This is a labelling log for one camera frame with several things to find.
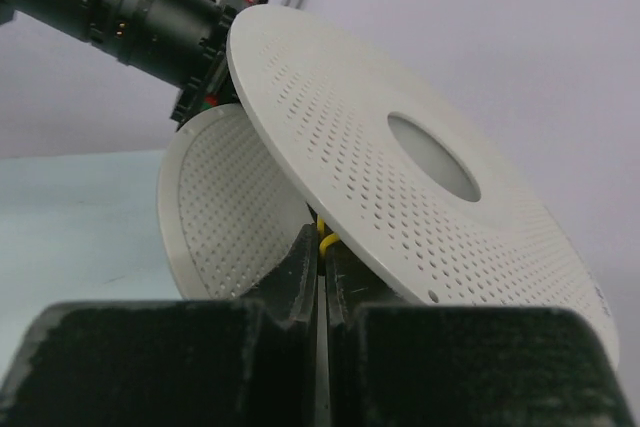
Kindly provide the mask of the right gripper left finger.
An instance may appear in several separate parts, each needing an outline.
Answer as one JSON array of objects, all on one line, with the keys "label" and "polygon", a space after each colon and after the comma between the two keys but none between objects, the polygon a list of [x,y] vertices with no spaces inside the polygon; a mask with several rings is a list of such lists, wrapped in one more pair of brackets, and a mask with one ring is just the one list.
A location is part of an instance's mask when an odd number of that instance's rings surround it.
[{"label": "right gripper left finger", "polygon": [[67,302],[27,329],[5,426],[310,426],[318,238],[303,226],[243,296]]}]

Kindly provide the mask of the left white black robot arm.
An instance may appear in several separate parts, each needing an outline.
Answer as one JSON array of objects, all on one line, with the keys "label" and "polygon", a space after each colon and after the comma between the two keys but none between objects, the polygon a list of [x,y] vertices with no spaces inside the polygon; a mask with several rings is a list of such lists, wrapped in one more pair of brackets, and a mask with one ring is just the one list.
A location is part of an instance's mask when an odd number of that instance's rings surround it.
[{"label": "left white black robot arm", "polygon": [[226,54],[233,20],[269,0],[1,0],[1,21],[22,12],[120,63],[178,88],[171,113],[184,125],[235,103]]}]

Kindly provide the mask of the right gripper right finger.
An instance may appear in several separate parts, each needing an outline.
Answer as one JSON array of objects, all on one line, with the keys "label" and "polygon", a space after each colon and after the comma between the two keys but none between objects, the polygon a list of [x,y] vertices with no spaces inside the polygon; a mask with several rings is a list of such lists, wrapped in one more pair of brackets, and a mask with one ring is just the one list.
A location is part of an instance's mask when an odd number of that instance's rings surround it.
[{"label": "right gripper right finger", "polygon": [[632,426],[597,335],[544,307],[412,305],[341,244],[325,257],[336,426]]}]

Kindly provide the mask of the white plastic spool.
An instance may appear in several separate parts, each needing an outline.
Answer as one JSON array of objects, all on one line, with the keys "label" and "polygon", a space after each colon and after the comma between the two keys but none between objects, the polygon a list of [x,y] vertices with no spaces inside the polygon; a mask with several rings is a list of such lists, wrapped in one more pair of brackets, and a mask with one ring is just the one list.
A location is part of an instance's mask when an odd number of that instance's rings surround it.
[{"label": "white plastic spool", "polygon": [[329,22],[274,5],[233,21],[226,54],[238,101],[188,121],[158,178],[183,297],[242,296],[319,217],[408,301],[571,309],[619,360],[608,303],[569,238],[423,78]]}]

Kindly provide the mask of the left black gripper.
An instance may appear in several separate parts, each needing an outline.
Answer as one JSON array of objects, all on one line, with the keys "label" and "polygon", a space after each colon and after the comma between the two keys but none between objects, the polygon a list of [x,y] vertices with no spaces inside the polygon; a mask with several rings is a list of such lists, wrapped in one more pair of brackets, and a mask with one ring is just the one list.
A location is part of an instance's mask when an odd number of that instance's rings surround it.
[{"label": "left black gripper", "polygon": [[227,39],[234,19],[246,8],[269,0],[219,0],[219,20],[211,35],[200,42],[204,68],[191,76],[177,96],[170,119],[184,125],[197,114],[238,100],[227,61]]}]

